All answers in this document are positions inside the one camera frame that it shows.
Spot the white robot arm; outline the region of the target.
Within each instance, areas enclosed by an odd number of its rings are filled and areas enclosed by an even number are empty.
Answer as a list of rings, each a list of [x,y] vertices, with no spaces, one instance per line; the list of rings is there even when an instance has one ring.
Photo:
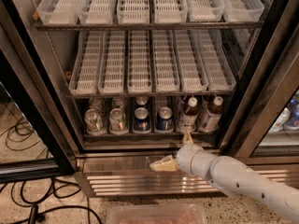
[[[227,196],[249,196],[299,224],[298,189],[272,181],[235,158],[204,150],[193,142],[189,132],[184,134],[176,157],[166,156],[149,167],[154,172],[181,170],[199,176]]]

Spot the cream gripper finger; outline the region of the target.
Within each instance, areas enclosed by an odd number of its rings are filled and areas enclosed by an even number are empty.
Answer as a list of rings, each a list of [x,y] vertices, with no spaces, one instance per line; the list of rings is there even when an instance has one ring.
[[[155,172],[176,172],[178,170],[178,164],[171,155],[151,163],[149,167]]]
[[[184,145],[192,145],[193,144],[193,140],[192,140],[192,136],[190,134],[189,131],[186,131],[184,133],[184,136],[183,136],[183,144]]]

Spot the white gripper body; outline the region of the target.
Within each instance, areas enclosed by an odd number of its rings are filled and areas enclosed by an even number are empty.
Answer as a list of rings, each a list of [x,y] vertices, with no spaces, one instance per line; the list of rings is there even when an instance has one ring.
[[[176,156],[178,168],[192,175],[206,175],[211,161],[212,155],[195,144],[185,145]]]

